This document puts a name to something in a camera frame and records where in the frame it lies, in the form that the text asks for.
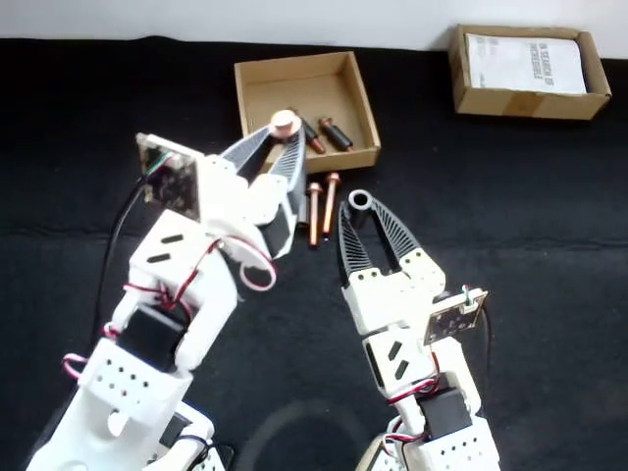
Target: white robotic arm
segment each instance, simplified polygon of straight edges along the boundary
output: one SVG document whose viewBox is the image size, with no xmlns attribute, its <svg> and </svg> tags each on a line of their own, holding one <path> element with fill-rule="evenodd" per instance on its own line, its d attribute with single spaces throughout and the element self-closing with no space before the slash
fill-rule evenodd
<svg viewBox="0 0 628 471">
<path fill-rule="evenodd" d="M 373 217 L 392 273 L 375 267 L 356 227 Z M 380 201 L 355 190 L 339 210 L 342 294 L 380 393 L 399 416 L 359 471 L 498 471 L 499 457 L 460 343 L 487 292 L 448 294 L 445 274 Z"/>
<path fill-rule="evenodd" d="M 305 204 L 303 130 L 282 112 L 220 156 L 155 135 L 137 142 L 147 199 L 168 209 L 132 255 L 126 293 L 83 370 L 64 360 L 78 389 L 28 471 L 224 469 L 213 424 L 183 397 L 237 305 L 226 258 L 265 290 L 272 259 L 289 252 Z M 254 179 L 278 142 L 284 152 Z M 269 282 L 251 281 L 251 267 Z"/>
</svg>

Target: cardboard box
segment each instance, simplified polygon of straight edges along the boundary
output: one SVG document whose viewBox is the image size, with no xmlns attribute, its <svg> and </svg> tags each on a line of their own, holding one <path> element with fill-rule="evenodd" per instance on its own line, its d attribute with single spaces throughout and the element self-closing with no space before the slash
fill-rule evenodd
<svg viewBox="0 0 628 471">
<path fill-rule="evenodd" d="M 465 33 L 573 39 L 580 48 L 587 93 L 580 95 L 473 88 Z M 610 87 L 591 34 L 562 27 L 458 26 L 449 47 L 453 101 L 458 113 L 591 120 L 610 99 Z"/>
<path fill-rule="evenodd" d="M 297 110 L 319 132 L 327 153 L 319 155 L 308 146 L 309 173 L 375 165 L 380 138 L 352 52 L 235 64 L 235 86 L 244 135 L 267 125 L 273 113 L 285 108 Z M 318 121 L 325 117 L 353 141 L 353 151 L 337 152 L 323 136 Z M 265 169 L 277 154 L 271 153 Z"/>
</svg>

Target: screw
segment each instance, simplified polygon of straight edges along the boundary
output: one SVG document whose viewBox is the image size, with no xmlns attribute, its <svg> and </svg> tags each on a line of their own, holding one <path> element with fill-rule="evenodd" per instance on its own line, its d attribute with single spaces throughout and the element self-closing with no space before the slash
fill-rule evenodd
<svg viewBox="0 0 628 471">
<path fill-rule="evenodd" d="M 318 246 L 318 195 L 323 191 L 317 183 L 311 183 L 307 187 L 310 195 L 310 247 Z"/>
<path fill-rule="evenodd" d="M 340 183 L 340 175 L 331 172 L 327 175 L 327 200 L 325 201 L 325 218 L 323 219 L 323 236 L 327 238 L 332 231 L 332 215 L 336 202 L 336 188 Z"/>
</svg>

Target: black fabric surface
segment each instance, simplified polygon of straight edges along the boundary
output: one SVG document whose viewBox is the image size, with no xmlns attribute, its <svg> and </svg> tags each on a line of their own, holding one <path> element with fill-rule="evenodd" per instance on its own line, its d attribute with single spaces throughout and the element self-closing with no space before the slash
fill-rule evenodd
<svg viewBox="0 0 628 471">
<path fill-rule="evenodd" d="M 205 152 L 238 139 L 233 63 L 329 48 L 0 41 L 3 469 L 18 469 L 72 389 L 106 234 L 138 172 L 134 135 Z M 628 445 L 628 64 L 591 123 L 457 116 L 444 53 L 358 50 L 382 138 L 343 174 L 415 232 L 451 287 L 491 291 L 488 413 L 507 471 L 624 470 Z M 157 212 L 131 213 L 108 284 Z M 374 240 L 367 237 L 369 246 Z M 336 247 L 298 239 L 269 293 L 244 302 L 188 399 L 239 470 L 351 470 L 393 416 L 340 295 Z M 482 332 L 462 336 L 475 377 Z"/>
</svg>

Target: white wall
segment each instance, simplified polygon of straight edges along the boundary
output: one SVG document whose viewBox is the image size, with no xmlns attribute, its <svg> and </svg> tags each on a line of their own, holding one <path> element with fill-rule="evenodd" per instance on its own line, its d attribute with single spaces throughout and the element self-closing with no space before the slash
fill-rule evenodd
<svg viewBox="0 0 628 471">
<path fill-rule="evenodd" d="M 456 23 L 572 26 L 628 58 L 627 0 L 0 0 L 0 36 L 444 48 Z"/>
</svg>

